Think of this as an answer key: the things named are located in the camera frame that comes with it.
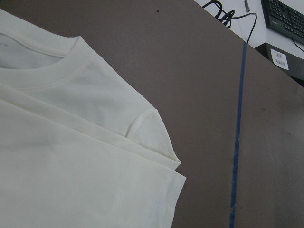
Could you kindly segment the cream long-sleeve cat shirt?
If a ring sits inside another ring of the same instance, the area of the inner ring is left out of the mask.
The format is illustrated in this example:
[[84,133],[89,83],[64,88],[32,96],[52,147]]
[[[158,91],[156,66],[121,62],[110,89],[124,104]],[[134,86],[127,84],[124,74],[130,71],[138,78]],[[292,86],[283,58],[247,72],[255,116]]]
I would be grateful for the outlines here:
[[82,37],[1,11],[1,227],[169,228],[179,165],[158,111]]

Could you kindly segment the black box with label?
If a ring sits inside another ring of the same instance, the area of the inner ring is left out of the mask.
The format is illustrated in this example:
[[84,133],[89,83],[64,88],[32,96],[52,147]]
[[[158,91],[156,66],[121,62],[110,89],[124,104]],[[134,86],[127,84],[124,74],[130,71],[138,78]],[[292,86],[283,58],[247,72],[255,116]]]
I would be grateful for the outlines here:
[[264,43],[255,48],[261,55],[271,61],[278,68],[283,70],[290,77],[304,80],[304,60],[281,50],[268,43]]

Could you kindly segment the black keyboard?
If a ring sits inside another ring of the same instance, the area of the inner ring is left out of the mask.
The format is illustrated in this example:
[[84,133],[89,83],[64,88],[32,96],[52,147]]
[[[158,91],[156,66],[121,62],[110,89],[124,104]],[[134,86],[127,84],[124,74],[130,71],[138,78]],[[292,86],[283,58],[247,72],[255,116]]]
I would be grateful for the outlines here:
[[304,44],[304,15],[279,0],[261,0],[266,27]]

